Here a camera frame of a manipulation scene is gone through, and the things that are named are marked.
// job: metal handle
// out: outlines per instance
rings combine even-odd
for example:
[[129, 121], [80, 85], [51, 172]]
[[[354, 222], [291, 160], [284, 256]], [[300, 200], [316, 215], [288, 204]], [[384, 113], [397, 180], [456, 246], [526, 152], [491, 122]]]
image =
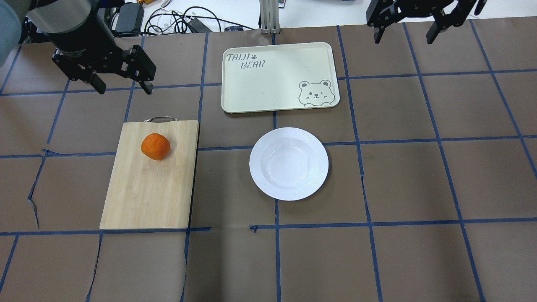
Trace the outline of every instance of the metal handle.
[[178, 121], [178, 119], [173, 118], [173, 117], [154, 117], [154, 118], [151, 118], [151, 119], [147, 119], [145, 121], [153, 122], [153, 120], [155, 120], [155, 119], [170, 119], [170, 120], [173, 120], [173, 121]]

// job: blue grid line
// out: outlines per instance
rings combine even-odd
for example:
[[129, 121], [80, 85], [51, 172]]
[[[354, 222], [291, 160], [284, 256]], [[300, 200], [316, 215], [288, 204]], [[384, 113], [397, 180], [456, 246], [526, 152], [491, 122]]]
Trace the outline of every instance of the blue grid line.
[[63, 91], [43, 91], [43, 92], [14, 92], [12, 94], [0, 94], [0, 97], [10, 96], [41, 96], [41, 95], [59, 95]]
[[355, 141], [336, 141], [336, 142], [324, 142], [323, 146], [345, 146], [345, 145], [356, 145]]
[[29, 157], [42, 157], [40, 154], [0, 155], [0, 159], [25, 159]]
[[203, 109], [203, 91], [205, 86], [205, 67], [207, 66], [207, 47], [209, 44], [209, 33], [205, 33], [205, 45], [203, 50], [203, 64], [201, 65], [200, 103], [198, 106], [198, 122], [201, 123], [201, 110]]
[[97, 274], [97, 265], [99, 264], [100, 248], [103, 244], [103, 233], [99, 233], [99, 248], [97, 249], [97, 258], [95, 259], [95, 266], [93, 267], [93, 278], [91, 278], [90, 289], [86, 295], [86, 302], [90, 302], [91, 290], [93, 289], [93, 283], [95, 282], [95, 275]]
[[364, 141], [360, 141], [360, 145], [373, 145], [377, 143], [407, 143], [407, 142], [436, 142], [436, 139], [364, 140]]
[[2, 83], [2, 87], [0, 88], [0, 95], [4, 91], [5, 85], [8, 83], [8, 78], [11, 75], [11, 72], [13, 71], [13, 66], [15, 66], [15, 62], [16, 62], [17, 58], [19, 57], [20, 49], [22, 47], [23, 47], [23, 45], [20, 44], [19, 48], [17, 49], [17, 53], [15, 54], [15, 57], [13, 57], [13, 61], [11, 61], [11, 66], [9, 67], [8, 73], [5, 75], [4, 83]]
[[372, 75], [372, 76], [347, 76], [347, 80], [360, 80], [365, 78], [391, 78], [391, 77], [411, 77], [418, 76], [417, 74], [402, 74], [402, 75]]
[[159, 85], [159, 86], [154, 86], [153, 89], [185, 88], [185, 87], [200, 87], [200, 86], [201, 84]]
[[532, 222], [537, 221], [537, 217], [520, 217], [520, 218], [482, 218], [482, 219], [465, 219], [465, 224], [488, 224], [501, 222]]
[[[272, 45], [276, 45], [276, 34], [272, 34]], [[272, 111], [272, 129], [278, 128], [278, 114], [276, 110]], [[278, 208], [279, 201], [274, 199], [274, 239], [276, 249], [276, 301], [281, 302], [281, 266], [280, 266], [280, 210]]]
[[[506, 222], [536, 222], [537, 217], [520, 217], [520, 218], [482, 218], [482, 219], [463, 219], [465, 224], [488, 224], [488, 223], [506, 223]], [[458, 225], [460, 220], [417, 220], [417, 221], [377, 221], [371, 223], [374, 227], [382, 226], [428, 226], [428, 225]], [[330, 228], [330, 227], [369, 227], [367, 222], [333, 222], [322, 224], [286, 224], [286, 225], [250, 225], [254, 232], [259, 229], [287, 229], [287, 228]]]
[[2, 288], [4, 287], [5, 276], [8, 275], [9, 265], [11, 264], [11, 260], [13, 259], [13, 253], [15, 253], [15, 247], [17, 246], [18, 241], [19, 241], [19, 236], [15, 236], [15, 239], [13, 240], [13, 245], [11, 246], [11, 250], [9, 252], [8, 261], [5, 264], [4, 273], [2, 274], [2, 279], [0, 280], [0, 292], [2, 291]]
[[276, 246], [276, 301], [281, 302], [281, 269], [280, 269], [280, 211], [278, 200], [274, 199], [274, 232]]
[[[494, 74], [505, 74], [505, 73], [532, 73], [537, 72], [537, 69], [519, 69], [519, 70], [494, 70]], [[465, 71], [459, 73], [428, 73], [422, 74], [422, 76], [446, 76], [446, 75], [478, 75], [478, 74], [489, 74], [490, 71]], [[402, 74], [402, 75], [370, 75], [370, 76], [350, 76], [351, 80], [359, 80], [366, 78], [393, 78], [393, 77], [417, 77], [417, 74]], [[345, 80], [346, 77], [338, 77], [337, 80]], [[204, 84], [207, 86], [221, 86], [222, 83], [207, 83]], [[154, 86], [153, 89], [167, 89], [167, 88], [185, 88], [185, 87], [200, 87], [201, 84], [179, 84], [179, 85], [159, 85]], [[123, 88], [107, 88], [106, 91], [121, 91], [121, 90], [141, 90], [141, 87], [123, 87]], [[93, 89], [83, 89], [83, 90], [68, 90], [67, 94], [77, 94], [82, 92], [95, 92]], [[0, 94], [0, 97], [4, 96], [34, 96], [34, 95], [53, 95], [53, 94], [62, 94], [64, 91], [42, 91], [42, 92], [16, 92], [10, 94]]]
[[373, 234], [373, 224], [371, 222], [371, 213], [369, 212], [369, 207], [367, 205], [367, 195], [366, 190], [364, 187], [364, 165], [362, 162], [362, 154], [361, 154], [361, 148], [360, 148], [360, 139], [358, 137], [358, 129], [356, 127], [356, 118], [354, 116], [354, 104], [352, 102], [352, 92], [351, 92], [351, 83], [349, 78], [349, 69], [347, 67], [347, 59], [345, 56], [345, 47], [343, 46], [343, 38], [341, 35], [341, 30], [339, 28], [339, 25], [336, 26], [337, 34], [339, 38], [339, 46], [341, 48], [341, 53], [343, 57], [343, 67], [345, 68], [345, 77], [347, 82], [347, 93], [349, 96], [349, 106], [351, 111], [351, 119], [352, 119], [352, 128], [354, 130], [354, 139], [356, 141], [356, 150], [358, 152], [358, 166], [360, 167], [360, 180], [361, 180], [361, 186], [362, 186], [362, 194], [364, 196], [364, 206], [366, 210], [366, 217], [367, 217], [367, 223], [369, 227], [369, 242], [371, 244], [371, 256], [373, 259], [373, 270], [375, 273], [375, 282], [376, 282], [376, 290], [377, 295], [379, 298], [379, 302], [382, 302], [382, 289], [380, 284], [380, 273], [379, 273], [379, 264], [376, 258], [376, 247], [375, 247], [375, 237]]
[[52, 134], [54, 134], [54, 128], [56, 128], [56, 123], [58, 122], [58, 118], [60, 117], [60, 111], [62, 110], [63, 101], [66, 98], [67, 87], [69, 87], [70, 82], [71, 82], [71, 80], [67, 79], [66, 86], [65, 86], [65, 88], [63, 89], [63, 92], [62, 92], [62, 98], [61, 98], [60, 103], [58, 105], [58, 109], [56, 110], [56, 115], [54, 116], [54, 121], [52, 122], [52, 127], [50, 128], [50, 132], [48, 133], [47, 145], [50, 143], [50, 140], [52, 139]]
[[518, 136], [483, 136], [480, 138], [445, 138], [441, 141], [475, 141], [475, 140], [513, 140], [518, 139]]
[[537, 69], [510, 69], [510, 70], [494, 70], [495, 74], [510, 74], [510, 73], [534, 73]]
[[[201, 127], [201, 111], [203, 110], [203, 91], [205, 86], [205, 67], [207, 66], [207, 48], [209, 44], [209, 33], [205, 33], [205, 45], [204, 45], [204, 51], [203, 51], [203, 63], [201, 65], [201, 84], [200, 84], [200, 101], [198, 105], [198, 122], [200, 123]], [[197, 146], [199, 146], [200, 141], [200, 135], [198, 133], [198, 142]], [[194, 186], [195, 186], [195, 178], [196, 178], [196, 171], [197, 165], [198, 165], [198, 151], [200, 151], [200, 148], [196, 151], [196, 159], [194, 164], [194, 182], [192, 183], [192, 195], [190, 198], [190, 212], [188, 214], [188, 228], [190, 229], [190, 225], [192, 223], [192, 207], [194, 205]], [[187, 271], [187, 265], [188, 265], [188, 249], [190, 247], [190, 232], [186, 232], [185, 236], [185, 282], [183, 285], [183, 291], [181, 293], [181, 298], [179, 302], [183, 302], [185, 299], [185, 287], [186, 287], [186, 271]]]
[[47, 153], [48, 157], [71, 157], [71, 156], [107, 156], [107, 155], [115, 155], [116, 152], [96, 152], [96, 153], [57, 153], [54, 151], [50, 151], [47, 149], [44, 149]]
[[507, 113], [509, 114], [511, 121], [513, 122], [514, 129], [517, 131], [518, 137], [520, 138], [520, 142], [522, 143], [522, 148], [524, 149], [524, 152], [526, 153], [526, 156], [528, 157], [529, 165], [532, 167], [533, 175], [535, 176], [535, 178], [537, 178], [537, 169], [535, 168], [535, 164], [533, 163], [532, 156], [529, 153], [528, 147], [526, 146], [526, 142], [524, 141], [520, 128], [517, 125], [517, 121], [514, 118], [513, 112], [511, 112], [511, 109], [509, 108], [509, 104], [507, 103], [507, 100], [505, 99], [505, 95], [502, 91], [502, 88], [500, 87], [500, 84], [498, 83], [498, 79], [496, 79], [496, 75], [494, 74], [494, 71], [492, 71], [492, 65], [489, 62], [489, 58], [487, 57], [485, 48], [483, 47], [483, 44], [481, 44], [481, 39], [479, 38], [479, 35], [477, 34], [477, 31], [475, 29], [475, 26], [472, 20], [470, 20], [470, 26], [471, 26], [471, 29], [474, 31], [475, 38], [477, 40], [477, 43], [479, 44], [479, 48], [481, 49], [481, 52], [483, 53], [485, 62], [487, 62], [490, 75], [492, 76], [492, 79], [494, 80], [494, 84], [496, 85], [496, 88], [498, 89], [498, 93], [500, 94], [500, 97], [502, 98], [502, 102], [505, 105], [505, 109], [507, 110]]
[[460, 71], [456, 73], [428, 73], [428, 74], [421, 74], [421, 76], [482, 75], [482, 74], [488, 74], [488, 73], [489, 73], [488, 71]]
[[[537, 139], [537, 135], [523, 135], [525, 139]], [[482, 137], [466, 137], [466, 138], [440, 138], [442, 142], [445, 141], [480, 141], [480, 140], [516, 140], [519, 139], [518, 136], [482, 136]], [[436, 142], [436, 139], [402, 139], [402, 140], [366, 140], [359, 141], [360, 145], [374, 145], [374, 144], [384, 144], [384, 143], [420, 143], [420, 142]], [[354, 141], [335, 141], [335, 142], [324, 142], [323, 146], [347, 146], [355, 145]], [[237, 149], [252, 149], [253, 145], [246, 146], [227, 146], [227, 147], [200, 147], [198, 151], [216, 151], [216, 150], [237, 150]], [[97, 153], [56, 153], [53, 151], [48, 151], [49, 156], [59, 157], [59, 156], [106, 156], [106, 155], [115, 155], [116, 152], [97, 152]], [[12, 154], [12, 155], [0, 155], [0, 159], [11, 159], [11, 158], [25, 158], [25, 157], [42, 157], [39, 154]]]
[[127, 119], [129, 118], [129, 112], [130, 112], [130, 104], [132, 103], [132, 100], [133, 100], [133, 94], [134, 94], [134, 84], [136, 83], [135, 80], [133, 80], [132, 84], [130, 85], [130, 92], [129, 92], [129, 99], [127, 101], [127, 107], [125, 108], [125, 117], [123, 118], [123, 123], [126, 123], [127, 122]]
[[[121, 90], [130, 90], [130, 89], [131, 88], [129, 88], [129, 87], [106, 88], [106, 91], [121, 91]], [[80, 93], [84, 93], [84, 92], [95, 92], [95, 89], [68, 90], [66, 93], [68, 93], [68, 94], [80, 94]]]
[[485, 296], [484, 296], [483, 290], [481, 288], [481, 282], [479, 280], [479, 275], [477, 274], [477, 269], [476, 269], [475, 262], [474, 262], [474, 255], [472, 254], [471, 247], [470, 247], [470, 241], [468, 240], [468, 234], [466, 233], [465, 223], [464, 223], [464, 221], [462, 219], [462, 213], [461, 213], [461, 210], [459, 208], [459, 201], [457, 199], [457, 194], [455, 193], [455, 186], [453, 185], [453, 179], [451, 178], [451, 172], [449, 171], [449, 166], [447, 164], [446, 154], [444, 153], [444, 147], [442, 146], [442, 140], [440, 139], [440, 134], [438, 132], [438, 128], [437, 128], [437, 125], [436, 125], [436, 121], [434, 119], [434, 114], [433, 114], [433, 111], [432, 111], [432, 108], [431, 108], [431, 104], [429, 102], [429, 97], [428, 97], [427, 91], [425, 89], [425, 84], [423, 82], [423, 77], [422, 77], [421, 72], [419, 70], [419, 64], [418, 64], [418, 61], [416, 59], [416, 54], [414, 53], [414, 48], [412, 46], [412, 41], [410, 40], [410, 36], [408, 34], [407, 25], [405, 23], [403, 23], [403, 29], [404, 29], [405, 35], [407, 36], [408, 45], [410, 47], [410, 53], [412, 54], [412, 59], [414, 60], [414, 65], [416, 66], [416, 72], [418, 73], [419, 83], [420, 83], [420, 85], [422, 87], [423, 96], [425, 98], [425, 104], [427, 105], [427, 110], [429, 111], [429, 116], [431, 117], [431, 123], [432, 123], [433, 129], [434, 129], [434, 134], [435, 134], [435, 136], [437, 138], [437, 141], [438, 141], [438, 148], [440, 149], [440, 155], [442, 157], [442, 161], [444, 163], [444, 168], [446, 170], [446, 176], [447, 176], [447, 180], [448, 180], [448, 183], [449, 183], [449, 188], [451, 190], [451, 195], [453, 197], [453, 203], [455, 205], [455, 210], [457, 211], [457, 216], [459, 218], [459, 223], [460, 223], [460, 227], [461, 227], [461, 231], [462, 231], [462, 236], [463, 236], [463, 239], [465, 241], [466, 251], [468, 253], [468, 258], [470, 260], [470, 266], [471, 266], [471, 269], [472, 269], [472, 273], [474, 274], [474, 280], [475, 280], [475, 283], [476, 283], [477, 291], [479, 293], [479, 298], [480, 298], [480, 301], [484, 302], [485, 301]]
[[37, 206], [35, 205], [35, 202], [33, 201], [33, 192], [35, 190], [35, 186], [37, 186], [37, 181], [39, 180], [39, 176], [41, 175], [41, 172], [43, 171], [43, 166], [45, 165], [45, 160], [47, 159], [47, 152], [44, 149], [45, 153], [42, 156], [41, 164], [39, 165], [39, 169], [37, 171], [37, 174], [35, 176], [34, 182], [32, 184], [32, 187], [30, 188], [30, 192], [28, 193], [28, 202], [33, 207], [34, 212], [34, 218], [35, 218], [35, 226], [36, 228], [39, 228], [39, 217], [37, 215]]
[[209, 232], [210, 227], [188, 228], [149, 228], [149, 229], [83, 229], [79, 231], [27, 231], [0, 232], [0, 236], [48, 236], [48, 235], [95, 235], [95, 234], [151, 234], [151, 233], [182, 233]]
[[198, 148], [198, 151], [237, 150], [237, 149], [252, 149], [252, 148], [253, 148], [253, 145], [230, 146], [230, 147], [203, 147], [203, 148]]
[[[143, 47], [143, 44], [145, 42], [146, 42], [146, 37], [142, 36], [142, 42], [140, 43], [140, 47]], [[129, 99], [127, 101], [127, 108], [125, 108], [125, 117], [123, 118], [123, 123], [126, 123], [127, 119], [129, 118], [130, 104], [132, 103], [132, 100], [133, 100], [133, 94], [134, 94], [134, 89], [135, 89], [134, 84], [135, 83], [136, 83], [136, 81], [133, 80], [133, 82], [130, 84]]]

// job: wooden cutting board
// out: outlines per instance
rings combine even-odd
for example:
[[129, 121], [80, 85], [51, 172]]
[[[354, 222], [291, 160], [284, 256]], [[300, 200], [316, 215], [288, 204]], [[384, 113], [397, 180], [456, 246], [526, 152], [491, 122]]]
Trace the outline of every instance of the wooden cutting board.
[[[101, 229], [188, 227], [198, 130], [195, 120], [123, 124]], [[162, 160], [140, 150], [151, 133], [170, 141]]]

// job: bear face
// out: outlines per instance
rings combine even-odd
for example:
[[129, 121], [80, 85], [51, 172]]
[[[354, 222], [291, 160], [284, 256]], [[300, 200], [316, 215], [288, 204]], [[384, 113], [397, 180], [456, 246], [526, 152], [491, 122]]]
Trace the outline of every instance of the bear face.
[[320, 83], [302, 81], [300, 86], [299, 102], [304, 107], [329, 106], [336, 99], [330, 87], [330, 81], [322, 80]]

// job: orange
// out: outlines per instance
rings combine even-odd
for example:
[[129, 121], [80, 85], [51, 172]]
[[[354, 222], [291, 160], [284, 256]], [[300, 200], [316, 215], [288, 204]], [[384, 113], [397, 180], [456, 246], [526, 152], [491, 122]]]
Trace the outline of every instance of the orange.
[[159, 161], [170, 151], [170, 141], [158, 133], [146, 136], [142, 142], [142, 153], [150, 159]]

